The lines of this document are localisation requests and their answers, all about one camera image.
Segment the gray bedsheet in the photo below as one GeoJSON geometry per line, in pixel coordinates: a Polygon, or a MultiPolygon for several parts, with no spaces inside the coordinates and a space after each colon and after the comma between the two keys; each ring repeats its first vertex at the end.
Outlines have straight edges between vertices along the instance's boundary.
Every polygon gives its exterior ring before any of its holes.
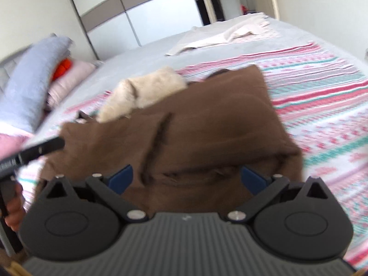
{"type": "Polygon", "coordinates": [[[171,36],[144,47],[118,55],[101,66],[85,82],[77,87],[54,110],[38,129],[36,135],[27,142],[27,146],[47,139],[47,131],[57,123],[60,115],[69,107],[84,102],[106,90],[112,90],[124,78],[140,76],[155,71],[163,66],[180,69],[201,62],[222,60],[242,54],[266,52],[303,45],[314,41],[332,51],[336,56],[347,59],[368,75],[368,65],[344,50],[287,23],[268,19],[271,27],[282,36],[268,40],[253,41],[242,44],[230,44],[212,48],[197,49],[177,56],[165,56],[184,34],[171,36]]]}

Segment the bed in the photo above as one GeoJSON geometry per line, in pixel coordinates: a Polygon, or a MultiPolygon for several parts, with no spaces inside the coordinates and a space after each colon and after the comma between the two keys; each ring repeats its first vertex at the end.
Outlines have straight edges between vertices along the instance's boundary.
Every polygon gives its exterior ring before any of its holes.
{"type": "MultiPolygon", "coordinates": [[[[346,260],[368,266],[368,65],[289,24],[268,19],[279,37],[203,48],[167,57],[183,34],[116,56],[55,109],[26,146],[58,133],[79,109],[91,113],[124,78],[170,66],[190,81],[221,68],[257,64],[288,133],[303,149],[304,177],[320,176],[354,224],[346,260]]],[[[44,159],[19,173],[28,202],[44,159]]]]}

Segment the hand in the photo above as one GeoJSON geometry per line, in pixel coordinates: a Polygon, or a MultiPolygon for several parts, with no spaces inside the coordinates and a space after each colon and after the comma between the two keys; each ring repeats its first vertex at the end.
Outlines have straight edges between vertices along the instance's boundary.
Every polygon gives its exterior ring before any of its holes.
{"type": "Polygon", "coordinates": [[[5,217],[5,223],[15,232],[19,230],[20,224],[25,216],[22,191],[22,185],[17,182],[15,185],[15,197],[6,204],[8,216],[5,217]]]}

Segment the blue gripper pad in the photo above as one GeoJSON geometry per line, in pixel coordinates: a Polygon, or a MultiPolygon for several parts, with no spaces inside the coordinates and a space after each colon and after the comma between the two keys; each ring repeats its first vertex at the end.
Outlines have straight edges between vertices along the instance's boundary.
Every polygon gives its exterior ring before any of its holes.
{"type": "Polygon", "coordinates": [[[269,185],[269,182],[265,178],[245,166],[241,168],[240,174],[241,182],[244,187],[246,187],[253,195],[257,195],[269,185]]]}
{"type": "Polygon", "coordinates": [[[116,194],[121,195],[133,181],[133,167],[128,165],[113,175],[107,186],[116,194]]]}

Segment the pink fabric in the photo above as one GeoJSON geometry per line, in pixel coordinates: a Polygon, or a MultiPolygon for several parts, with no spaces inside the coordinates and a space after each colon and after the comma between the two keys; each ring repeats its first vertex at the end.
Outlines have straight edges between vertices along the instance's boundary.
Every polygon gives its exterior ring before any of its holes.
{"type": "Polygon", "coordinates": [[[60,102],[82,81],[84,81],[96,67],[92,63],[73,60],[73,66],[64,76],[53,82],[47,98],[47,110],[55,109],[60,102]]]}
{"type": "Polygon", "coordinates": [[[9,136],[0,134],[0,160],[19,152],[23,143],[28,139],[26,136],[9,136]]]}

